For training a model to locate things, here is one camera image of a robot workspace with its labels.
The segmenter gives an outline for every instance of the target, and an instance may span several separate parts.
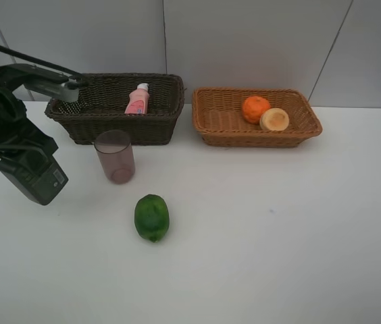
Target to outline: clear plastic cup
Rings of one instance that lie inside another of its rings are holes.
[[[125,184],[135,174],[134,154],[130,137],[121,130],[100,134],[95,148],[106,177],[115,184]]]

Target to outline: white table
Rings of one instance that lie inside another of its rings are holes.
[[[42,207],[0,173],[0,324],[381,324],[381,109],[315,108],[323,134],[282,150],[206,146],[185,107],[116,186],[26,105],[70,181]],[[159,244],[133,224],[148,193]]]

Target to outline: white bottle cap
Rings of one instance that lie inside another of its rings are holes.
[[[149,84],[148,83],[141,83],[138,85],[137,89],[144,89],[146,91],[149,91]]]

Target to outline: orange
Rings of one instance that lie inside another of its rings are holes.
[[[261,116],[270,109],[270,103],[267,99],[259,96],[252,96],[243,102],[243,117],[251,124],[259,124]]]

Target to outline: pink bottle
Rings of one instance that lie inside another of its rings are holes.
[[[130,93],[130,101],[124,113],[146,114],[149,97],[149,85],[141,83],[135,91]]]

